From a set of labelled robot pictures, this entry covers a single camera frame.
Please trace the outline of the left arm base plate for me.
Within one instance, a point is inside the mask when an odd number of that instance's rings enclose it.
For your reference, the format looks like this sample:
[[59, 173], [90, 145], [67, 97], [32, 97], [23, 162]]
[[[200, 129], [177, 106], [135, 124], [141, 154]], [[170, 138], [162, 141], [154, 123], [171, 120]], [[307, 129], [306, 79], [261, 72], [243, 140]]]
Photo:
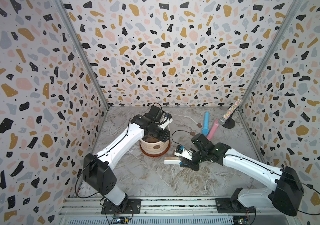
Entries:
[[109, 200], [105, 200], [101, 210], [102, 215], [111, 214], [139, 214], [141, 210], [140, 198], [125, 198], [120, 205], [115, 205]]

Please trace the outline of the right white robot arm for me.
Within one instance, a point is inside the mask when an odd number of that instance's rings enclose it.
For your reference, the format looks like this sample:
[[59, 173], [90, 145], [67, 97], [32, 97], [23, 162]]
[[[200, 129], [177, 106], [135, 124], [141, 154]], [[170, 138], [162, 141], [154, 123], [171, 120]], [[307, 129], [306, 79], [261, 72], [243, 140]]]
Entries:
[[287, 216], [296, 216], [303, 197], [304, 189], [294, 169], [280, 169], [236, 151], [224, 144], [213, 144], [203, 134], [191, 139], [194, 149], [178, 145], [175, 155], [180, 157], [179, 165], [183, 168], [199, 170], [203, 162], [216, 163], [238, 170], [264, 185], [264, 188], [237, 188], [229, 199], [234, 211], [256, 207], [275, 208]]

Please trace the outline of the cream ceramic pot with soil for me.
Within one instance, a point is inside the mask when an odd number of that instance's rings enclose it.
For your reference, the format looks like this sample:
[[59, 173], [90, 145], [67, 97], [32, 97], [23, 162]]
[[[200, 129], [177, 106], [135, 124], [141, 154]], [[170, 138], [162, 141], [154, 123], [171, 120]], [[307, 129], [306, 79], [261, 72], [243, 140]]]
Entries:
[[167, 153], [171, 145], [171, 141], [162, 142], [154, 137], [145, 136], [140, 139], [140, 150], [147, 156], [159, 157]]

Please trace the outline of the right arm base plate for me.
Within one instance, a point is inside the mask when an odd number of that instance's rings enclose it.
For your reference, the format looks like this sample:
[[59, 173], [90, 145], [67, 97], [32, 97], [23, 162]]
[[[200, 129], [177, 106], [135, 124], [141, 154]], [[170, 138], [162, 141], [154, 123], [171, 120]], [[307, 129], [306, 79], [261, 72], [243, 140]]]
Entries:
[[237, 200], [230, 198], [216, 198], [215, 205], [218, 213], [255, 213], [255, 207], [246, 208]]

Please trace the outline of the white scrub brush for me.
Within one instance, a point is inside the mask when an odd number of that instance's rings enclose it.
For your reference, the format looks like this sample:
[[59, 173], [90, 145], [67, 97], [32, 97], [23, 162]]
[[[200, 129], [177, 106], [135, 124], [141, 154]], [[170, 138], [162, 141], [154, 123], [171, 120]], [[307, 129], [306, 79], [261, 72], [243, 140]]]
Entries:
[[164, 164], [165, 165], [180, 165], [181, 159], [179, 157], [165, 157]]

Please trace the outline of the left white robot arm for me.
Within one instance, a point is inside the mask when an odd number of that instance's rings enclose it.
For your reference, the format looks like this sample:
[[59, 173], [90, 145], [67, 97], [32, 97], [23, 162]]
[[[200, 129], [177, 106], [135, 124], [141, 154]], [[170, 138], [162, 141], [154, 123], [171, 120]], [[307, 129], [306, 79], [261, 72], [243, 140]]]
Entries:
[[148, 116], [148, 113], [134, 116], [129, 120], [127, 128], [111, 144], [84, 158], [83, 181], [118, 207], [127, 205], [128, 201], [128, 195], [116, 184], [117, 177], [113, 171], [120, 159], [145, 136], [152, 136], [161, 142], [170, 139], [167, 126], [172, 122], [172, 115], [163, 112], [160, 117], [165, 120], [162, 122]]

